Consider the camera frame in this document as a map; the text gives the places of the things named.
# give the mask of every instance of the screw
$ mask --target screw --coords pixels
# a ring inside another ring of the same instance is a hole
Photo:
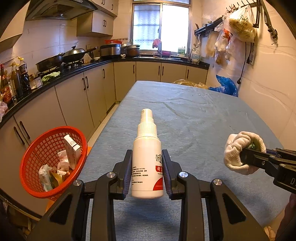
[[[220,179],[215,179],[213,182],[217,186],[220,186],[222,184],[222,181]]]
[[[73,185],[74,185],[74,186],[80,186],[81,183],[82,183],[81,180],[75,180],[75,181],[73,182]]]
[[[108,172],[107,173],[107,177],[109,177],[109,178],[113,178],[113,177],[115,177],[115,173],[114,172]]]
[[[188,173],[187,172],[180,172],[179,176],[180,177],[188,177]]]

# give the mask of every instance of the white spray bottle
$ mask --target white spray bottle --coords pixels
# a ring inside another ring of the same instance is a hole
[[[137,138],[133,142],[132,189],[136,198],[152,199],[163,195],[161,142],[150,109],[141,112]]]

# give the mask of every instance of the floor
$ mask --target floor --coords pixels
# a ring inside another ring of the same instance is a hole
[[[99,135],[101,134],[102,130],[104,129],[105,125],[108,123],[108,121],[110,120],[111,116],[113,115],[113,113],[116,111],[117,107],[119,105],[116,104],[112,107],[112,109],[109,111],[109,113],[107,114],[107,116],[105,117],[105,119],[102,121],[102,123],[99,125],[99,127],[96,129],[96,131],[94,132],[94,134],[92,135],[92,137],[89,139],[87,145],[89,147],[93,147],[94,143],[96,142],[96,140],[98,139]]]

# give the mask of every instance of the box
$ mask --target box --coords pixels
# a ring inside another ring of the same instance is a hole
[[[70,137],[70,135],[64,136],[64,145],[67,152],[69,166],[74,170],[81,156],[81,147]]]

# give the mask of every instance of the table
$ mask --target table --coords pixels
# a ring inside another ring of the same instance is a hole
[[[195,87],[150,81],[137,81],[121,102],[94,144],[79,176],[93,181],[123,160],[133,148],[141,110],[153,111],[162,149],[184,171],[205,181],[221,179],[265,226],[285,207],[289,193],[272,184],[263,170],[244,176],[223,163],[224,146],[231,133],[259,134],[267,148],[282,145],[260,117],[241,99]],[[91,221],[90,204],[87,240]],[[181,201],[141,200],[131,197],[114,201],[117,240],[178,240]],[[205,222],[205,240],[209,240]]]

